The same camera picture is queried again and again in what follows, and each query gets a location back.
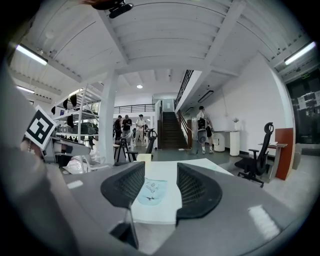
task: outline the stair railing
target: stair railing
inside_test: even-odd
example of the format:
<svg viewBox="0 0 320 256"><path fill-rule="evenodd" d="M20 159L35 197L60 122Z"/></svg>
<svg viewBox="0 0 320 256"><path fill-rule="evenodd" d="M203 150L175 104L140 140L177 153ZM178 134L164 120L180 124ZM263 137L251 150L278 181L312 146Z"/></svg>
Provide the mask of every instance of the stair railing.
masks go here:
<svg viewBox="0 0 320 256"><path fill-rule="evenodd" d="M178 110L177 112L177 118L179 122L180 129L184 129L185 133L187 134L187 144L188 149L192 149L192 121L191 120L185 120L183 115L181 114L181 111Z"/></svg>

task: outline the balcony railing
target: balcony railing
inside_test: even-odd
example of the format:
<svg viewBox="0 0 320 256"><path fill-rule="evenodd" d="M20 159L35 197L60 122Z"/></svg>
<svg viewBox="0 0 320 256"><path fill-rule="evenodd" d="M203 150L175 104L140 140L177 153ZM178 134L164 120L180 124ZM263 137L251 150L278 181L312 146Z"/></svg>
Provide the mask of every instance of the balcony railing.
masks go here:
<svg viewBox="0 0 320 256"><path fill-rule="evenodd" d="M115 106L113 113L134 113L134 112L154 112L155 104L141 104L141 105L128 105L128 106Z"/></svg>
<svg viewBox="0 0 320 256"><path fill-rule="evenodd" d="M188 83L189 83L189 80L190 80L190 77L192 75L194 71L193 70L187 70L184 74L184 77L183 77L183 80L182 80L182 84L181 84L181 87L180 87L180 90L179 90L179 93L178 93L178 96L176 97L175 99L175 102L174 102L174 109L176 109L181 97L182 97L182 94L184 93Z"/></svg>

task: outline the black bag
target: black bag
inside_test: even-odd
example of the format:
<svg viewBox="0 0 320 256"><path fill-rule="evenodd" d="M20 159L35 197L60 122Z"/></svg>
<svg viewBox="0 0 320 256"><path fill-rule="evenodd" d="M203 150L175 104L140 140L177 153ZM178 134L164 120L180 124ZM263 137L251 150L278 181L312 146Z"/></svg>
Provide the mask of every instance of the black bag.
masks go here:
<svg viewBox="0 0 320 256"><path fill-rule="evenodd" d="M77 105L77 95L74 94L70 97L70 101L73 107L75 107Z"/></svg>
<svg viewBox="0 0 320 256"><path fill-rule="evenodd" d="M68 117L67 117L67 119L66 119L66 124L68 125L68 126L70 126L71 128L73 128L75 125L74 125L74 115L73 114L71 114L71 115L69 115Z"/></svg>
<svg viewBox="0 0 320 256"><path fill-rule="evenodd" d="M66 99L63 103L62 103L63 107L65 110L68 109L68 99Z"/></svg>

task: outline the chair armrest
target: chair armrest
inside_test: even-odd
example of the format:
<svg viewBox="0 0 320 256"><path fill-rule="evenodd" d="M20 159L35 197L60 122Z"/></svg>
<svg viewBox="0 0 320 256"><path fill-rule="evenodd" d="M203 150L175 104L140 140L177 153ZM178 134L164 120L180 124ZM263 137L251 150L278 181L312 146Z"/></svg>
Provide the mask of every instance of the chair armrest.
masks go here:
<svg viewBox="0 0 320 256"><path fill-rule="evenodd" d="M139 152L136 152L136 151L127 151L127 152L125 152L126 154L131 154L131 155L133 155L133 154L139 154Z"/></svg>
<svg viewBox="0 0 320 256"><path fill-rule="evenodd" d="M136 151L127 151L125 152L126 154L131 154L132 158L133 158L133 161L137 161L137 158L136 158L136 155L139 153L139 152L136 152Z"/></svg>
<svg viewBox="0 0 320 256"><path fill-rule="evenodd" d="M252 152L254 152L254 153L256 153L256 152L259 152L259 150L256 150L256 149L248 149L249 151L252 151Z"/></svg>
<svg viewBox="0 0 320 256"><path fill-rule="evenodd" d="M252 151L252 152L253 152L254 160L257 161L257 152L259 152L259 150L249 149L249 151Z"/></svg>

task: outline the ceiling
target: ceiling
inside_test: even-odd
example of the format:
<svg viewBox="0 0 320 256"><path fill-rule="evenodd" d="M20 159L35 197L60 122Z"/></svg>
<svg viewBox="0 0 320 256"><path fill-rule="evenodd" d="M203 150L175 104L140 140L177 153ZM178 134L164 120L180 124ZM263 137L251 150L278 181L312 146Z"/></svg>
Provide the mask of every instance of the ceiling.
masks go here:
<svg viewBox="0 0 320 256"><path fill-rule="evenodd" d="M187 69L211 65L196 92L203 95L208 85L214 89L240 74L257 52L282 77L315 58L313 51L284 65L285 57L310 38L277 0L130 2L132 10L109 19L107 11L97 12L77 0L45 1L23 43L42 50L50 65L16 51L11 69L61 91L57 95L26 85L41 96L57 99L88 81L102 81L111 67L120 74L117 93L177 93ZM238 3L244 8L237 16ZM233 18L235 25L226 32L225 24ZM225 40L219 42L223 33Z"/></svg>

